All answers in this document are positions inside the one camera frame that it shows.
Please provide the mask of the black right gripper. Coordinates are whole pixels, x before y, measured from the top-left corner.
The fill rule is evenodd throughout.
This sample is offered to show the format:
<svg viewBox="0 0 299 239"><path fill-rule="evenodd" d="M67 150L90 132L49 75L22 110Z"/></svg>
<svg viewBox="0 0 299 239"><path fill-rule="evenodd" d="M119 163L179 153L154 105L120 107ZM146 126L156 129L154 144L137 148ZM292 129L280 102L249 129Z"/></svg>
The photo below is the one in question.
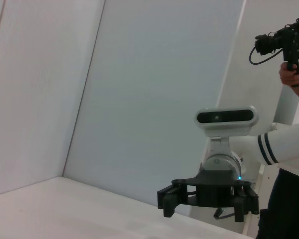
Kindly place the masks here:
<svg viewBox="0 0 299 239"><path fill-rule="evenodd" d="M188 193L187 187L195 187ZM259 197L251 182L238 180L230 170L202 170L195 177L174 179L172 185L157 191L157 207L163 216L171 218L180 205L207 208L234 207L235 222L242 223L245 215L258 215Z"/></svg>

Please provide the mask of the person's bare hand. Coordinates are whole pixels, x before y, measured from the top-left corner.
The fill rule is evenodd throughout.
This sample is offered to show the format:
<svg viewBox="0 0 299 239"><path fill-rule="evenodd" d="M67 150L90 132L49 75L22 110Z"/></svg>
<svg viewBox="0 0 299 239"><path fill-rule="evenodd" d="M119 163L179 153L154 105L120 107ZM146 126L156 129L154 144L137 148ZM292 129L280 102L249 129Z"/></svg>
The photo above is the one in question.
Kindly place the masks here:
<svg viewBox="0 0 299 239"><path fill-rule="evenodd" d="M287 65L287 62L283 62L280 66L279 75L281 83L289 87L294 87L294 85L299 86L299 64L294 64L291 71L287 69Z"/></svg>

